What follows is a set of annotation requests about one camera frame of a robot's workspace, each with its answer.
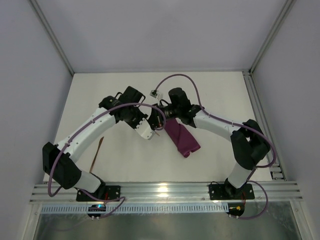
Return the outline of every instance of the metal grille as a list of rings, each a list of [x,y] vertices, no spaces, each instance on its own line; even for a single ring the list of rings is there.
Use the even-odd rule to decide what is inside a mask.
[[[42,207],[41,214],[86,214],[90,206],[88,204],[46,204]],[[116,206],[115,204],[107,205],[105,212],[112,211]],[[227,211],[227,203],[128,203],[122,205],[114,214],[224,213]]]

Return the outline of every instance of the maroon cloth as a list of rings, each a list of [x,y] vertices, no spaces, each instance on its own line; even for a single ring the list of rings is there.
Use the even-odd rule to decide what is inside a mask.
[[[175,118],[166,121],[164,130],[185,158],[189,157],[190,152],[193,153],[200,149],[200,145],[194,136],[192,136],[185,126],[178,123]]]

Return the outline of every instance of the folded cloth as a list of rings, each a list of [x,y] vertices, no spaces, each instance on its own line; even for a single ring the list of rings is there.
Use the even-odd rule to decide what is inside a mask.
[[[189,157],[190,152],[193,153],[201,148],[194,136],[175,118],[166,121],[164,130],[185,158]]]

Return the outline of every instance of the white table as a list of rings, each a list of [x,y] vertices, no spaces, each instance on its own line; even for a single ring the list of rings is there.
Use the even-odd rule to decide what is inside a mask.
[[[151,90],[169,72],[150,73],[79,73],[75,74],[59,124],[55,143],[78,128],[107,96],[115,96],[132,86],[154,104]],[[237,121],[254,119],[250,99],[241,72],[187,72],[196,83],[207,111]],[[169,100],[168,91],[181,87],[191,103],[198,104],[193,85],[177,76],[167,80],[159,90]],[[147,107],[141,107],[150,113]],[[187,126],[201,149],[184,158],[165,131],[151,140],[140,137],[126,123],[119,122],[98,137],[83,153],[77,166],[89,171],[98,143],[104,136],[93,173],[106,182],[210,182],[224,181],[231,173],[235,159],[231,143],[211,132]],[[266,159],[259,164],[265,165]],[[271,181],[268,168],[252,176],[255,181]]]

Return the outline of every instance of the maroon towel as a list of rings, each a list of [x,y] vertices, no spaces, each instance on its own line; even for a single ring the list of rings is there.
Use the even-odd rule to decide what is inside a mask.
[[[194,136],[192,136],[185,126],[178,123],[175,118],[166,121],[164,130],[185,158],[189,157],[190,152],[193,153],[200,149],[200,145]]]

